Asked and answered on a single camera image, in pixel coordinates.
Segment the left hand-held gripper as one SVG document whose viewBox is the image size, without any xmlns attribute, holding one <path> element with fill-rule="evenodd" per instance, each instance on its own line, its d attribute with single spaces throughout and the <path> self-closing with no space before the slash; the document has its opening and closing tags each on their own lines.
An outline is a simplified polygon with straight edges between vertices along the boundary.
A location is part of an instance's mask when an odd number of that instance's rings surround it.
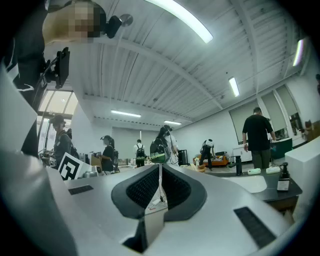
<svg viewBox="0 0 320 256">
<path fill-rule="evenodd" d="M 81 175 L 83 162 L 65 152 L 58 167 L 58 171 L 64 181 L 77 180 Z"/>
</svg>

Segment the orange sofa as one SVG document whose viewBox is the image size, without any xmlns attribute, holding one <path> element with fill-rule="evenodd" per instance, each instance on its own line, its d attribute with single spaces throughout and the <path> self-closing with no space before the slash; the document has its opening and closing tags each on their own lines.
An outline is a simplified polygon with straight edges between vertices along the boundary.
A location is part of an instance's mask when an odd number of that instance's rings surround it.
<svg viewBox="0 0 320 256">
<path fill-rule="evenodd" d="M 201 160 L 202 155 L 201 154 L 197 154 L 194 158 L 193 158 L 193 164 L 196 164 L 196 159 Z M 213 167 L 221 167 L 221 166 L 227 166 L 229 163 L 229 159 L 228 157 L 224 154 L 224 155 L 214 155 L 211 157 L 211 165 Z"/>
</svg>

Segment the black white soap dispenser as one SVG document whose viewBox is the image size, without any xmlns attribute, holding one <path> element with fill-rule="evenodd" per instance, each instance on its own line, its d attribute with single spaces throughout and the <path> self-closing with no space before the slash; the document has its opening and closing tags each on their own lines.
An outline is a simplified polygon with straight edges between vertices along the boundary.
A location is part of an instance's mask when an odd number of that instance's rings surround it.
<svg viewBox="0 0 320 256">
<path fill-rule="evenodd" d="M 280 174 L 277 182 L 277 191 L 278 192 L 287 192 L 290 185 L 290 174 L 288 171 L 288 163 L 283 162 L 280 167 Z"/>
</svg>

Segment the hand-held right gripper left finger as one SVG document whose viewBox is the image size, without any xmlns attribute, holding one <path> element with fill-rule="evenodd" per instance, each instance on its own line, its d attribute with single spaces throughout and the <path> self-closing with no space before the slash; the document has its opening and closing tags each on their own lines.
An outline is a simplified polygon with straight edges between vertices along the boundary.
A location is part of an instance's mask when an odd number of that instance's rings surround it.
<svg viewBox="0 0 320 256">
<path fill-rule="evenodd" d="M 159 187 L 158 165 L 148 165 L 121 173 L 64 181 L 53 171 L 53 195 L 72 231 L 83 231 L 112 255 L 134 255 L 140 242 L 142 256 L 160 256 L 160 242 L 148 242 L 145 221 L 156 214 L 145 210 Z"/>
</svg>

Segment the person's black printed shirt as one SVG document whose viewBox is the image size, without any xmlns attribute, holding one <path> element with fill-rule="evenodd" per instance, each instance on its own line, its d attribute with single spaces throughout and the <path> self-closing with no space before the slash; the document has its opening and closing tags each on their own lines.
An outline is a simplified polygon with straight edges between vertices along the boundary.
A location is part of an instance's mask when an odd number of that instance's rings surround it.
<svg viewBox="0 0 320 256">
<path fill-rule="evenodd" d="M 45 70 L 43 23 L 47 14 L 47 0 L 42 0 L 16 33 L 3 57 L 9 79 L 35 112 L 44 93 L 39 80 Z"/>
</svg>

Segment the white sideboard cabinet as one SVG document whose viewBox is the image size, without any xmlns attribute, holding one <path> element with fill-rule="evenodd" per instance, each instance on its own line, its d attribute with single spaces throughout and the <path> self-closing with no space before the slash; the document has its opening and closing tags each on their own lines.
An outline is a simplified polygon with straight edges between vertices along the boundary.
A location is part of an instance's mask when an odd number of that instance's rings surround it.
<svg viewBox="0 0 320 256">
<path fill-rule="evenodd" d="M 252 161 L 252 154 L 250 151 L 245 151 L 243 145 L 239 145 L 232 149 L 233 156 L 240 156 L 241 162 L 250 162 Z"/>
</svg>

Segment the black faucet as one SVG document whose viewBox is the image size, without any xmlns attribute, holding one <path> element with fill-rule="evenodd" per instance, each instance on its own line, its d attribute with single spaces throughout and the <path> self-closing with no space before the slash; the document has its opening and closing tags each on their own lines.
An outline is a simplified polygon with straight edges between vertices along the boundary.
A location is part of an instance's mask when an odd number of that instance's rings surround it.
<svg viewBox="0 0 320 256">
<path fill-rule="evenodd" d="M 228 165 L 229 168 L 235 167 L 236 169 L 236 176 L 241 176 L 243 174 L 242 170 L 242 160 L 240 155 L 233 156 L 235 158 L 235 162 L 230 163 Z"/>
</svg>

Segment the black green dome backpack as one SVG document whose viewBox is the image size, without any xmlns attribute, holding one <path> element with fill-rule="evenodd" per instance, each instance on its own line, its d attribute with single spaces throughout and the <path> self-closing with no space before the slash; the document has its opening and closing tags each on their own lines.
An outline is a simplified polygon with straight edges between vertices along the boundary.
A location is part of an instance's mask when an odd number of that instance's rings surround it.
<svg viewBox="0 0 320 256">
<path fill-rule="evenodd" d="M 166 162 L 165 145 L 161 138 L 156 138 L 150 145 L 150 159 L 154 164 Z"/>
</svg>

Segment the white sink basin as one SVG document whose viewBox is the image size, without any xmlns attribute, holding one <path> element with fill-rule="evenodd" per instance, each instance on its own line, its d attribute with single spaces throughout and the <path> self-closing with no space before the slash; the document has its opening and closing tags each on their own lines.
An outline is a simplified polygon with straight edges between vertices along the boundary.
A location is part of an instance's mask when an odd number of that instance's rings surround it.
<svg viewBox="0 0 320 256">
<path fill-rule="evenodd" d="M 223 179 L 238 184 L 252 194 L 260 193 L 267 189 L 266 180 L 261 175 L 223 177 Z"/>
</svg>

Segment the dark green tub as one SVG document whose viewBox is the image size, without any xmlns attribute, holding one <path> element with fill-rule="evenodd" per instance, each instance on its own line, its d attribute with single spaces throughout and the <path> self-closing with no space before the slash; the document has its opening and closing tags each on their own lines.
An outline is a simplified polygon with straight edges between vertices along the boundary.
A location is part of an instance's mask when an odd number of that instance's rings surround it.
<svg viewBox="0 0 320 256">
<path fill-rule="evenodd" d="M 292 138 L 285 138 L 277 141 L 270 142 L 270 153 L 273 160 L 281 159 L 285 157 L 285 153 L 293 149 Z"/>
</svg>

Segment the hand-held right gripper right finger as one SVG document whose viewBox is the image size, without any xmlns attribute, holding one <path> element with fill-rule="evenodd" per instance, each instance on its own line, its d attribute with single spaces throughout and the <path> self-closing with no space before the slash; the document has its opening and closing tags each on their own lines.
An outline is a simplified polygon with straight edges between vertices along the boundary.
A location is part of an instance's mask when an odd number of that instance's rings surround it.
<svg viewBox="0 0 320 256">
<path fill-rule="evenodd" d="M 240 185 L 156 165 L 169 207 L 154 240 L 160 256 L 274 256 L 286 245 L 289 222 Z"/>
</svg>

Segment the black mini fridge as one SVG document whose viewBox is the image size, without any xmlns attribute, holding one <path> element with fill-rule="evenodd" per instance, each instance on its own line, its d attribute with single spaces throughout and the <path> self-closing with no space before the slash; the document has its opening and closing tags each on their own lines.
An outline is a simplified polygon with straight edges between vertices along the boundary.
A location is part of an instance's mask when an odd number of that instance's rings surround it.
<svg viewBox="0 0 320 256">
<path fill-rule="evenodd" d="M 187 166 L 188 162 L 188 153 L 186 149 L 178 150 L 178 165 Z"/>
</svg>

